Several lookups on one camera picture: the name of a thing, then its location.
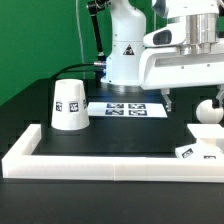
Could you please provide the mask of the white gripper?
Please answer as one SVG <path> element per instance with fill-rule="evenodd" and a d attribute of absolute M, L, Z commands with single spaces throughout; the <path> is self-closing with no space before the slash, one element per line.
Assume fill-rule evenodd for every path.
<path fill-rule="evenodd" d="M 162 89 L 168 112 L 172 111 L 172 101 L 170 90 L 166 88 L 222 84 L 212 100 L 213 108 L 221 108 L 224 101 L 224 48 L 214 46 L 210 53 L 185 56 L 177 47 L 148 48 L 140 58 L 139 82 L 144 90 Z"/>

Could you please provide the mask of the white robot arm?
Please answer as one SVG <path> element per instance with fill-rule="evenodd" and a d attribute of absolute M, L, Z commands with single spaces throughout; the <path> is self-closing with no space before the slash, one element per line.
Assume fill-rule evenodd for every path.
<path fill-rule="evenodd" d="M 224 37 L 218 35 L 223 0 L 152 0 L 167 25 L 151 33 L 146 17 L 128 0 L 109 0 L 112 52 L 102 84 L 117 91 L 219 87 L 212 106 L 224 101 Z"/>

